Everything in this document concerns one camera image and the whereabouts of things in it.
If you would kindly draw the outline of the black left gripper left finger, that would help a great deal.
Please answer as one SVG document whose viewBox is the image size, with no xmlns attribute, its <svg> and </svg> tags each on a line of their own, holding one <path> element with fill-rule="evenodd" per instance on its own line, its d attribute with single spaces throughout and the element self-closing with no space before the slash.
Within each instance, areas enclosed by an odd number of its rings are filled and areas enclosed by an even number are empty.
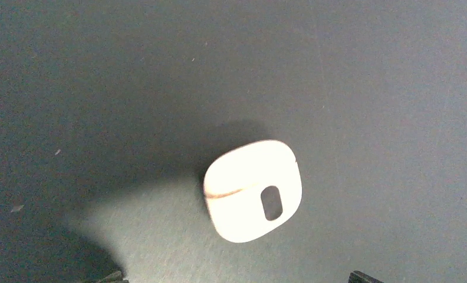
<svg viewBox="0 0 467 283">
<path fill-rule="evenodd" d="M 129 281 L 124 278 L 121 271 L 114 271 L 101 279 L 94 280 L 93 283 L 129 283 Z"/>
</svg>

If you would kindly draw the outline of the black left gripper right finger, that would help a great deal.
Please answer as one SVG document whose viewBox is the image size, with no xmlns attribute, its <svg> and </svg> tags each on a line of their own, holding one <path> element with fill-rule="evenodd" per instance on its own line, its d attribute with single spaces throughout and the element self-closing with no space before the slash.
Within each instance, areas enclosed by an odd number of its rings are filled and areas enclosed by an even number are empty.
<svg viewBox="0 0 467 283">
<path fill-rule="evenodd" d="M 361 271 L 353 271 L 349 278 L 348 283 L 384 283 L 374 277 L 371 277 Z"/>
</svg>

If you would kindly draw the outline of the small beige square case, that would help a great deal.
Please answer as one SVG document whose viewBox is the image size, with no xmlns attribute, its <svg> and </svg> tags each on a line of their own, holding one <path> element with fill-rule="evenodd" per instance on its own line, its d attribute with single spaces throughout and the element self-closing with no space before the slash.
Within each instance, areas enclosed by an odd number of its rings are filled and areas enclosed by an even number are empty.
<svg viewBox="0 0 467 283">
<path fill-rule="evenodd" d="M 253 241 L 297 211 L 302 199 L 298 162 L 281 141 L 253 142 L 217 158 L 204 175 L 203 192 L 223 239 Z"/>
</svg>

